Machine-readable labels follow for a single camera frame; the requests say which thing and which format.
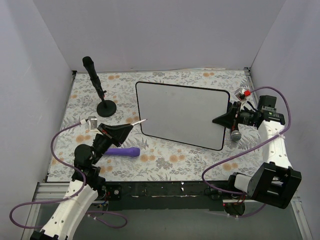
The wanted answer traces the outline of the white whiteboard black frame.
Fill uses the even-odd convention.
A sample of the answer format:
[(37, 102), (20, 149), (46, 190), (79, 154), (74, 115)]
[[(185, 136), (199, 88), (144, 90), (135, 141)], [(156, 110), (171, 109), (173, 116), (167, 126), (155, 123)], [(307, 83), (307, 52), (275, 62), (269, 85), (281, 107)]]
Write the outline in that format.
[(135, 84), (141, 132), (177, 143), (220, 151), (225, 127), (213, 119), (227, 112), (226, 90), (143, 82)]

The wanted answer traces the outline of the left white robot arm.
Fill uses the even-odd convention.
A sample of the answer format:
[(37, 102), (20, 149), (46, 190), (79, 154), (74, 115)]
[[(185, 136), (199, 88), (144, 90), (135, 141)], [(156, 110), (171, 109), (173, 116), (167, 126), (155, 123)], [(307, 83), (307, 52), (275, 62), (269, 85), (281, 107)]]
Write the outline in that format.
[(121, 147), (133, 123), (106, 125), (101, 123), (92, 145), (80, 144), (74, 150), (74, 173), (62, 201), (48, 222), (34, 231), (31, 240), (72, 240), (90, 205), (107, 195), (105, 178), (99, 176), (96, 163), (112, 146)]

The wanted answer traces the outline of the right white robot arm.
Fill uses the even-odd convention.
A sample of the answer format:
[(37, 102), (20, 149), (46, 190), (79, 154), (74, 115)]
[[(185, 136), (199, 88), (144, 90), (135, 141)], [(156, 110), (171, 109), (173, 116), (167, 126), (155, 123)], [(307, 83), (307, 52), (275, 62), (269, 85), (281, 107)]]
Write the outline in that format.
[(232, 135), (239, 133), (239, 124), (256, 127), (261, 140), (269, 141), (262, 146), (263, 163), (253, 176), (235, 172), (229, 177), (227, 195), (237, 199), (246, 193), (251, 200), (285, 209), (300, 185), (302, 175), (293, 169), (285, 139), (279, 135), (285, 128), (285, 118), (277, 112), (276, 101), (275, 96), (262, 95), (254, 110), (241, 107), (241, 103), (235, 101), (228, 104), (225, 114), (212, 122), (230, 129)]

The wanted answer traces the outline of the red whiteboard marker pen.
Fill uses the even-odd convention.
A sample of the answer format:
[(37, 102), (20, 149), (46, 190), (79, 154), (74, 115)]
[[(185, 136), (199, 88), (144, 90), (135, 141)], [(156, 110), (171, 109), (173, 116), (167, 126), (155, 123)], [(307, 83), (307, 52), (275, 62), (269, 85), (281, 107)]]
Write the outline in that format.
[(143, 122), (145, 122), (146, 120), (147, 120), (147, 119), (142, 119), (142, 120), (139, 120), (139, 121), (136, 121), (136, 122), (132, 123), (131, 125), (132, 125), (132, 126), (140, 125), (140, 124), (142, 124)]

